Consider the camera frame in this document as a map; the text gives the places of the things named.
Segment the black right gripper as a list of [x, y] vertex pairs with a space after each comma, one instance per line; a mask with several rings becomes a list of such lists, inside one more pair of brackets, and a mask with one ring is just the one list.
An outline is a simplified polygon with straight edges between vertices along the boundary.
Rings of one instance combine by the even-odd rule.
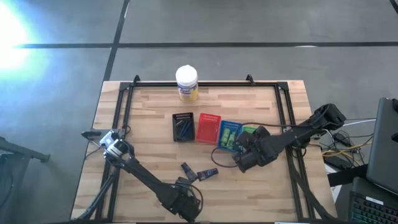
[[233, 144], [236, 150], [232, 159], [241, 172], [245, 173], [254, 166], [263, 167], [277, 159], [279, 153], [262, 142], [270, 135], [266, 128], [259, 126], [252, 133], [243, 131], [237, 137]]

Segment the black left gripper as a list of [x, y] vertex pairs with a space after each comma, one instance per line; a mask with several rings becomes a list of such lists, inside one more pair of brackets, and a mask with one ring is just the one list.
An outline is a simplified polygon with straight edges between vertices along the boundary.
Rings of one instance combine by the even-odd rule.
[[201, 199], [195, 195], [193, 187], [182, 187], [173, 185], [172, 188], [177, 191], [177, 198], [171, 203], [169, 211], [173, 214], [179, 214], [187, 222], [194, 222], [203, 209]]

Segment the blue plastic basket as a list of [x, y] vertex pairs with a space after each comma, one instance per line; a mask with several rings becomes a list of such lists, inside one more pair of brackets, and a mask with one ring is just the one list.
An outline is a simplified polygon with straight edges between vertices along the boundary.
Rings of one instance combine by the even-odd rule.
[[236, 133], [236, 137], [235, 137], [235, 141], [236, 141], [238, 136], [242, 132], [242, 124], [234, 122], [234, 121], [222, 120], [221, 123], [220, 123], [220, 132], [219, 132], [218, 142], [217, 142], [217, 146], [220, 149], [222, 149], [222, 150], [229, 151], [229, 152], [234, 152], [236, 150], [239, 150], [238, 146], [234, 146], [233, 145], [232, 147], [228, 147], [228, 143], [225, 146], [220, 146], [220, 137], [221, 137], [221, 134], [222, 134], [224, 128], [229, 128], [230, 129], [230, 134], [232, 132]]

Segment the red plastic basket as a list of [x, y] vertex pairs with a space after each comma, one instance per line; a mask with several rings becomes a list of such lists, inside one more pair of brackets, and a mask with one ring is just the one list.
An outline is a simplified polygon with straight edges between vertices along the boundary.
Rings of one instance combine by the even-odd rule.
[[221, 116], [200, 113], [195, 140], [208, 144], [216, 144], [220, 131]]

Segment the black plastic basket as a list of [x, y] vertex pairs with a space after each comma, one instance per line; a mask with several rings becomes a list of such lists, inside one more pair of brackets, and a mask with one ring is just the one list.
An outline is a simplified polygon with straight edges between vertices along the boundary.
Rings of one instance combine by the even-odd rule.
[[[190, 133], [189, 135], [185, 135], [185, 137], [182, 138], [177, 138], [177, 128], [176, 128], [176, 124], [178, 121], [180, 120], [184, 120], [186, 121], [191, 121], [192, 122], [192, 126], [190, 129]], [[195, 121], [194, 121], [194, 117], [193, 117], [193, 113], [178, 113], [178, 114], [173, 114], [172, 115], [172, 125], [173, 125], [173, 138], [174, 138], [174, 142], [188, 142], [188, 141], [194, 141], [195, 140]]]

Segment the black power adapter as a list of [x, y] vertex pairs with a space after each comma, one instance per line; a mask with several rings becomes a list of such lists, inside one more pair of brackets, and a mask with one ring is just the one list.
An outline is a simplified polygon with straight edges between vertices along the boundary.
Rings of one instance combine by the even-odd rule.
[[327, 165], [339, 170], [345, 170], [351, 166], [347, 160], [341, 159], [340, 157], [324, 157], [323, 160]]

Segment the black power brick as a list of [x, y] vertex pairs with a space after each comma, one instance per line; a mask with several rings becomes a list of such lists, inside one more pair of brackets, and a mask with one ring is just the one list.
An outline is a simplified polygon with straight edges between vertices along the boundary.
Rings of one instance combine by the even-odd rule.
[[352, 143], [351, 143], [349, 137], [348, 137], [348, 136], [345, 136], [345, 135], [343, 135], [343, 134], [341, 134], [341, 133], [335, 133], [335, 134], [333, 134], [333, 135], [332, 135], [332, 138], [333, 138], [336, 142], [338, 142], [338, 143], [340, 143], [340, 144], [342, 144], [342, 145], [344, 145], [344, 146], [346, 146], [346, 147], [351, 147], [351, 146], [352, 146]]

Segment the white-lidded yellow wipes canister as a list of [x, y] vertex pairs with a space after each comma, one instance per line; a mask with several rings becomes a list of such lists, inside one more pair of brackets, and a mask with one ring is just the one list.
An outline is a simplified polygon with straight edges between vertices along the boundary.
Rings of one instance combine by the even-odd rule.
[[198, 73], [191, 65], [184, 65], [175, 72], [180, 99], [186, 103], [198, 99]]

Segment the grey laptop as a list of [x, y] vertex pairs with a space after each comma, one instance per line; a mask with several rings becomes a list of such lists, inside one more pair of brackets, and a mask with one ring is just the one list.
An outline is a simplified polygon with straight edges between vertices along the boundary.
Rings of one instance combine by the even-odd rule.
[[398, 195], [398, 99], [379, 100], [366, 177]]

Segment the black backlit keyboard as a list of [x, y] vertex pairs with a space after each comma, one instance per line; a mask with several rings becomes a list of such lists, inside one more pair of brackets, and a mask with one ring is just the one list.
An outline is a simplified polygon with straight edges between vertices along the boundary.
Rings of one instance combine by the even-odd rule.
[[361, 224], [398, 224], [398, 201], [383, 201], [351, 191], [348, 220]]

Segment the black metal stand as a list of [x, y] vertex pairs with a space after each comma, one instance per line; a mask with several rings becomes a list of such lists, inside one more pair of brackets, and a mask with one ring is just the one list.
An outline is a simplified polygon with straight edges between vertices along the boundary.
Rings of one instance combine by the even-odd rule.
[[3, 137], [0, 137], [0, 150], [11, 152], [14, 154], [22, 154], [24, 156], [28, 156], [30, 159], [38, 159], [41, 162], [47, 162], [50, 158], [49, 154], [42, 154], [26, 147], [18, 146], [17, 144], [8, 142]]

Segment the black aluminium table frame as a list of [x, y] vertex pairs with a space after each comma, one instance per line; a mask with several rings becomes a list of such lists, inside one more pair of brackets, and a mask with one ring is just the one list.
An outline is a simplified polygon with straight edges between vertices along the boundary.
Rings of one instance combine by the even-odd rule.
[[131, 90], [123, 82], [105, 82], [97, 103], [93, 127], [121, 128], [128, 117], [126, 139], [134, 146], [140, 163], [164, 182], [184, 175], [186, 162], [194, 171], [217, 168], [218, 174], [195, 182], [203, 195], [199, 222], [295, 221], [293, 187], [288, 158], [243, 173], [231, 156], [202, 142], [174, 142], [172, 115], [192, 112], [217, 114], [235, 122], [266, 124], [272, 134], [281, 132], [280, 123], [294, 117], [301, 123], [311, 115], [307, 92], [301, 81], [201, 82], [193, 103], [180, 100], [175, 85], [139, 82]]

